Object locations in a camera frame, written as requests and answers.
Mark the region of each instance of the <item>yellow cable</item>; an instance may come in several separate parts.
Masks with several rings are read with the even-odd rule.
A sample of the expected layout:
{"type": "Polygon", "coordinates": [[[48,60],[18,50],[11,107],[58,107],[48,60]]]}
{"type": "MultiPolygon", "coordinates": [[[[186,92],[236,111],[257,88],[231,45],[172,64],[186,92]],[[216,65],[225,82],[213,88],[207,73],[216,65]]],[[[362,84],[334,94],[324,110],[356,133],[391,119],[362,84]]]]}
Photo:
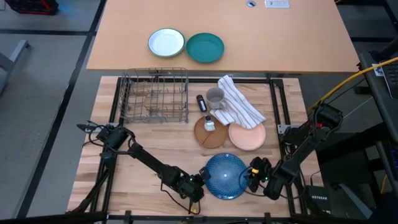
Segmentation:
{"type": "Polygon", "coordinates": [[[383,178],[383,183],[381,184],[381,191],[380,194],[383,194],[384,187],[386,186],[387,174],[383,178]]]}
{"type": "Polygon", "coordinates": [[[320,98],[320,99],[319,99],[316,103],[314,103],[309,109],[310,109],[310,110],[314,109],[314,107],[316,107],[316,106],[319,104],[319,102],[322,102],[322,101],[324,101],[325,99],[327,99],[329,96],[331,96],[332,94],[334,94],[335,91],[337,91],[338,89],[340,89],[344,84],[348,83],[348,82],[351,81],[352,79],[354,79],[354,78],[356,78],[356,77],[358,77],[358,76],[360,76],[360,75],[362,75],[362,74],[364,74],[364,73],[366,73],[366,72],[368,72],[368,71],[371,71],[371,70],[373,70],[373,69],[375,69],[375,68],[377,68],[377,67],[381,67],[381,66],[387,65],[387,64],[389,64],[389,63],[391,63],[391,62],[395,62],[395,61],[398,61],[398,57],[395,57],[395,58],[390,59],[390,60],[388,60],[388,61],[385,61],[385,62],[383,62],[383,63],[377,64],[377,65],[372,66],[372,67],[370,67],[370,68],[367,68],[367,69],[365,69],[365,70],[359,71],[358,73],[355,73],[354,75],[348,77],[346,80],[342,81],[339,85],[337,85],[336,87],[334,87],[332,90],[330,90],[325,96],[323,96],[322,98],[320,98]]]}

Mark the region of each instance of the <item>pink plate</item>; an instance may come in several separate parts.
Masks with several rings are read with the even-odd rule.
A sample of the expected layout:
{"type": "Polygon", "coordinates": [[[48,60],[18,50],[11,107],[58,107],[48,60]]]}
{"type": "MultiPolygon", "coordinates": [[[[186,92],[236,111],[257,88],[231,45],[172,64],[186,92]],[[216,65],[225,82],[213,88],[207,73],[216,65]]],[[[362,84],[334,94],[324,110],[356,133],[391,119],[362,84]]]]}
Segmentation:
{"type": "Polygon", "coordinates": [[[232,123],[229,125],[228,134],[231,142],[245,151],[258,149],[266,140],[266,128],[262,123],[253,129],[246,129],[232,123]]]}

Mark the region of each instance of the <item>light wood desk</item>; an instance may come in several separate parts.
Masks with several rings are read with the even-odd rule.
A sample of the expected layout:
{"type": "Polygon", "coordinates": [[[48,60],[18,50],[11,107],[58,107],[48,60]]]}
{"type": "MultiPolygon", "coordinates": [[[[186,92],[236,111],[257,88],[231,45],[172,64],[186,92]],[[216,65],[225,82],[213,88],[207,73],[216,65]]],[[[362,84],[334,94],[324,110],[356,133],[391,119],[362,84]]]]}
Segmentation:
{"type": "Polygon", "coordinates": [[[109,0],[89,70],[183,67],[221,72],[354,73],[358,56],[334,0],[290,0],[289,9],[269,9],[264,0],[109,0]],[[194,62],[183,51],[173,58],[147,46],[158,29],[180,30],[188,40],[209,32],[225,45],[214,63],[194,62]]]}
{"type": "MultiPolygon", "coordinates": [[[[98,94],[91,120],[105,124],[111,112],[117,77],[103,77],[99,85],[98,94]]],[[[268,157],[273,165],[280,159],[279,142],[274,118],[274,109],[270,89],[265,84],[236,84],[237,88],[246,96],[267,120],[265,143],[257,150],[247,152],[235,147],[229,139],[219,148],[206,149],[197,143],[193,136],[193,126],[202,116],[197,106],[195,97],[204,94],[209,87],[216,83],[190,83],[188,87],[189,123],[163,123],[163,124],[126,124],[132,130],[136,140],[145,150],[153,154],[165,164],[178,166],[189,174],[198,173],[206,162],[215,154],[228,152],[239,156],[246,165],[256,157],[268,157]]],[[[284,79],[287,105],[290,111],[292,124],[302,124],[307,119],[299,81],[296,78],[284,79]]],[[[280,116],[283,120],[282,105],[277,92],[280,116]]],[[[127,150],[126,144],[120,150],[127,150]]],[[[68,209],[75,208],[95,184],[100,162],[101,147],[92,144],[86,145],[81,153],[80,163],[76,174],[75,183],[70,197],[68,209]]],[[[309,184],[311,174],[319,170],[315,152],[302,164],[302,171],[309,184]]],[[[323,185],[320,173],[313,177],[315,185],[323,185]]],[[[269,212],[272,217],[289,217],[287,200],[280,198],[273,201],[267,197],[255,197],[243,194],[234,200],[221,200],[209,193],[203,186],[205,196],[201,200],[201,214],[216,217],[263,217],[264,212],[269,212]]],[[[170,193],[184,206],[188,200],[182,200],[172,190],[170,193]]],[[[101,208],[104,187],[99,196],[101,208]]],[[[295,200],[296,211],[300,211],[299,201],[295,200]]],[[[155,173],[140,161],[129,156],[118,156],[116,172],[113,179],[109,213],[124,215],[125,210],[131,210],[134,215],[187,215],[187,212],[176,205],[169,196],[160,191],[160,179],[155,173]]]]}

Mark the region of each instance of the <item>white plate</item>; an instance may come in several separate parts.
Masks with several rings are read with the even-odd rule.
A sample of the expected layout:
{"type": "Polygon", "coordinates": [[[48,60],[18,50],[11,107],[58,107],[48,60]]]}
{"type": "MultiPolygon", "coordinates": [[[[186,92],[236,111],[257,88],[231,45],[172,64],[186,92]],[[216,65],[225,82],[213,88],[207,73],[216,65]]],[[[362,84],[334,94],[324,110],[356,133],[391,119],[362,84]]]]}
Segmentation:
{"type": "Polygon", "coordinates": [[[161,57],[171,57],[180,53],[184,47],[184,36],[174,29],[161,29],[154,32],[148,40],[152,53],[161,57]]]}

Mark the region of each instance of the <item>gray mug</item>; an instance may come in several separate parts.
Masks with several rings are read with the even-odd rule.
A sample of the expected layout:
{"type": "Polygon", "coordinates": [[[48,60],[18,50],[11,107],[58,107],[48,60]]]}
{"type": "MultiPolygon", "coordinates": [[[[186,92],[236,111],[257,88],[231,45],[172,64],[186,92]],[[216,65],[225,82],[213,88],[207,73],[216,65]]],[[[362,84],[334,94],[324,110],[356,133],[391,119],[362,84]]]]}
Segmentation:
{"type": "Polygon", "coordinates": [[[213,110],[224,109],[224,90],[218,87],[206,92],[206,103],[213,110]]]}

